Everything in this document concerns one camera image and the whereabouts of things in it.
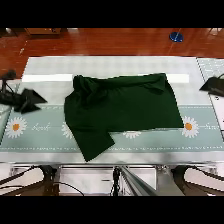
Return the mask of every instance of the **folded fabric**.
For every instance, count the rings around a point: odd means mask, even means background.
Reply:
[[[109,132],[183,128],[165,73],[96,79],[75,76],[65,121],[86,161],[114,144]]]

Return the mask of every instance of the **tabletop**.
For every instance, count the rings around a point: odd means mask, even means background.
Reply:
[[[206,92],[199,91],[204,78],[195,57],[30,57],[23,76],[73,74],[109,78],[152,73],[189,75],[189,83],[171,83],[185,128],[111,133],[115,145],[88,163],[179,164],[224,161],[221,130],[210,97]],[[18,92],[24,88],[34,89],[48,103],[40,105],[42,110],[29,114],[21,115],[11,111],[0,147],[0,161],[85,163],[64,121],[64,99],[73,91],[72,80],[22,82]]]

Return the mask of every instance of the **shirt sleeve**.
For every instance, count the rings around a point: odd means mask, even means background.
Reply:
[[[97,129],[80,131],[72,127],[69,128],[86,162],[94,159],[100,153],[114,145],[114,140],[107,131]]]

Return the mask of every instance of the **daisy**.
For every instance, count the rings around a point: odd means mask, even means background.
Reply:
[[[66,138],[70,138],[70,139],[73,138],[73,134],[72,134],[71,130],[69,129],[68,125],[65,122],[63,122],[61,130],[64,132],[63,135],[65,135]]]
[[[141,134],[140,131],[126,131],[123,133],[123,135],[125,135],[126,138],[136,138]]]
[[[27,122],[22,117],[15,117],[11,119],[6,125],[6,135],[8,138],[17,138],[23,134],[23,131],[26,130]]]
[[[198,132],[198,124],[197,122],[194,120],[194,118],[190,118],[190,117],[184,117],[183,118],[183,122],[184,122],[184,129],[182,131],[182,135],[185,135],[185,137],[189,137],[189,138],[194,138],[194,136],[197,136]]]

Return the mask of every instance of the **blue round object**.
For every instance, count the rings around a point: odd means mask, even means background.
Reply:
[[[183,35],[179,32],[172,32],[170,34],[170,40],[174,42],[182,42],[184,39]]]

